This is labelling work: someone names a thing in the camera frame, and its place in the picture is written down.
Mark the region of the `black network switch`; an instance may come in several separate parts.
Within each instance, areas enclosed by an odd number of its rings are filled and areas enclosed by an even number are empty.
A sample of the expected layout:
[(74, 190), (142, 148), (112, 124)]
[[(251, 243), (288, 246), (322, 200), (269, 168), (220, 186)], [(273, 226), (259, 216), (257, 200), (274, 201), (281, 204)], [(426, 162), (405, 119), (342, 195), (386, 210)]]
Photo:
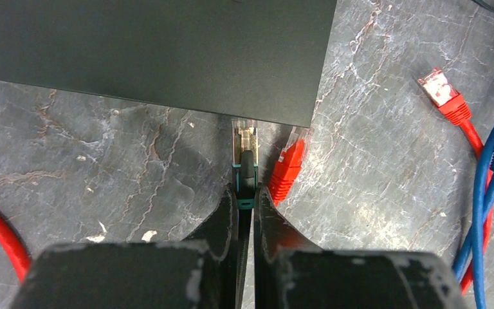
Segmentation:
[(0, 80), (308, 127), (335, 1), (0, 1)]

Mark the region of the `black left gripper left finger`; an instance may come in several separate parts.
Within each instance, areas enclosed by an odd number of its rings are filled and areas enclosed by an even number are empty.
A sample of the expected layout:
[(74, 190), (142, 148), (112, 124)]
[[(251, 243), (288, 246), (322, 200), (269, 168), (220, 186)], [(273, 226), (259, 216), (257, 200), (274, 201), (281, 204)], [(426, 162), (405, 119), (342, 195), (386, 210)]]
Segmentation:
[(238, 244), (239, 210), (227, 185), (182, 240), (47, 247), (12, 308), (239, 308)]

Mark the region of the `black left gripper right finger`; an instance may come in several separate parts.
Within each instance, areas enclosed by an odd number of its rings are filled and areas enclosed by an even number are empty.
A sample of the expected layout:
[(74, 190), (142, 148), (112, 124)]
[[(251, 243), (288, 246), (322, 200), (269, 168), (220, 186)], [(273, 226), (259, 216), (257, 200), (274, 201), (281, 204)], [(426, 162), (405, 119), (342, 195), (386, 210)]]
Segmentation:
[(257, 308), (466, 308), (450, 267), (430, 252), (323, 249), (275, 207), (253, 210)]

